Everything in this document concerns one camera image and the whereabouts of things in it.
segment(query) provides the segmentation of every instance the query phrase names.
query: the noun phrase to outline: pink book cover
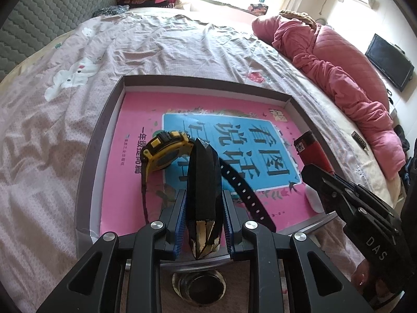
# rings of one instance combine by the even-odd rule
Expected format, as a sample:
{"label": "pink book cover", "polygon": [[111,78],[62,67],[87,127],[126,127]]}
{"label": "pink book cover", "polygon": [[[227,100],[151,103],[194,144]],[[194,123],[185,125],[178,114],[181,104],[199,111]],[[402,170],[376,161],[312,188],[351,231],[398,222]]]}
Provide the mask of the pink book cover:
{"label": "pink book cover", "polygon": [[[317,215],[304,196],[303,163],[293,146],[301,133],[283,108],[214,96],[128,92],[107,164],[101,234],[130,234],[145,225],[139,152],[160,130],[184,131],[209,142],[256,191],[277,231]],[[183,156],[150,175],[149,221],[174,203],[179,189],[186,189],[187,168]],[[225,180],[223,188],[234,192]]]}

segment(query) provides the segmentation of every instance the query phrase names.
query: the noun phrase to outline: triangular cutout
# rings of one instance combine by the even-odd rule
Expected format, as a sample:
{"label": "triangular cutout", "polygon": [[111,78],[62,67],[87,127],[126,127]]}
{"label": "triangular cutout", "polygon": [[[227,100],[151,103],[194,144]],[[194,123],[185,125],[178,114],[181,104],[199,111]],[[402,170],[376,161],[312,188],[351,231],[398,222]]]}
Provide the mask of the triangular cutout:
{"label": "triangular cutout", "polygon": [[81,268],[76,276],[70,281],[68,285],[70,291],[81,293],[85,296],[91,294],[102,255],[101,252],[97,252],[91,256],[83,268]]}
{"label": "triangular cutout", "polygon": [[314,280],[318,294],[322,297],[341,291],[343,288],[341,282],[336,276],[329,271],[326,265],[319,259],[314,252],[307,253],[311,270],[313,271]]}

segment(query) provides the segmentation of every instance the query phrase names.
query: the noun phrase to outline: black watch strap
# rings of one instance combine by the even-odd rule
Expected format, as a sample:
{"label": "black watch strap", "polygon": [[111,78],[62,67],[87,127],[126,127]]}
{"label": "black watch strap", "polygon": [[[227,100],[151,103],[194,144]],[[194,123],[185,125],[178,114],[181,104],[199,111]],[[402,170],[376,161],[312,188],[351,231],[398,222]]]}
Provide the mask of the black watch strap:
{"label": "black watch strap", "polygon": [[270,229],[271,232],[276,232],[277,228],[275,227],[274,222],[249,184],[239,175],[236,169],[226,163],[223,159],[218,159],[220,161],[220,168],[222,169],[222,177],[224,177],[236,191],[242,202],[245,204],[246,209],[251,214],[252,219]]}

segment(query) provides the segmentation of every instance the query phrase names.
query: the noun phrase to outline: white cartoon bear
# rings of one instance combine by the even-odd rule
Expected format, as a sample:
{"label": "white cartoon bear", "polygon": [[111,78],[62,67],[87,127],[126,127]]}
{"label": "white cartoon bear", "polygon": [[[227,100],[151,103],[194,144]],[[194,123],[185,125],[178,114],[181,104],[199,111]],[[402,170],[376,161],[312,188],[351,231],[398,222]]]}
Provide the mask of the white cartoon bear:
{"label": "white cartoon bear", "polygon": [[64,88],[84,86],[88,78],[97,74],[99,64],[94,64],[90,59],[83,57],[74,63],[69,70],[60,70],[53,78],[54,85],[45,91],[46,101],[55,99]]}

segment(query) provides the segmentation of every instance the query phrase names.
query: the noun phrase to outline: yellow watch button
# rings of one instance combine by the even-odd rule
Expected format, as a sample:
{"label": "yellow watch button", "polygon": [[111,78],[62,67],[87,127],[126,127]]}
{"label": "yellow watch button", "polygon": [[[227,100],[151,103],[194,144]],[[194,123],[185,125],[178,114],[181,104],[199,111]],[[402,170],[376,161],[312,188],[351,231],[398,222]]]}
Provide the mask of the yellow watch button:
{"label": "yellow watch button", "polygon": [[151,141],[151,146],[154,147],[154,148],[156,146],[160,145],[160,144],[161,144],[161,141],[158,138],[156,138],[155,140]]}

